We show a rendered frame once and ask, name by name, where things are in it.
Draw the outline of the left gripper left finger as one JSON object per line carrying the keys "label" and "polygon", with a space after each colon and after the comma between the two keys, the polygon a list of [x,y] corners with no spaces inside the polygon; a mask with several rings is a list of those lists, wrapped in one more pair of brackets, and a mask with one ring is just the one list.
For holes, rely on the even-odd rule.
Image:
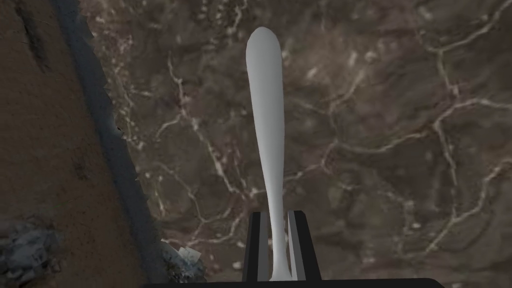
{"label": "left gripper left finger", "polygon": [[270,280],[268,218],[266,211],[255,211],[250,215],[243,262],[243,282]]}

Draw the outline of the white cutlery handle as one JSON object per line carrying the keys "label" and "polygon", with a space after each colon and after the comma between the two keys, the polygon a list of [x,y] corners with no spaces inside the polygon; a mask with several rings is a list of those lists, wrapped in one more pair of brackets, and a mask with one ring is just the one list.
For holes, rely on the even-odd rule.
{"label": "white cutlery handle", "polygon": [[270,280],[291,281],[283,205],[285,123],[282,53],[272,30],[262,26],[250,35],[245,58],[269,208],[273,250]]}

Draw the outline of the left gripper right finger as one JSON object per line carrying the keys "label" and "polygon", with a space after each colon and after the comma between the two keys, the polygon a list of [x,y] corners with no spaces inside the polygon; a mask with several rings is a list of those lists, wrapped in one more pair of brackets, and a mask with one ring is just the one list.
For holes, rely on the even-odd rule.
{"label": "left gripper right finger", "polygon": [[287,212],[287,234],[294,281],[321,281],[311,233],[306,215],[301,210]]}

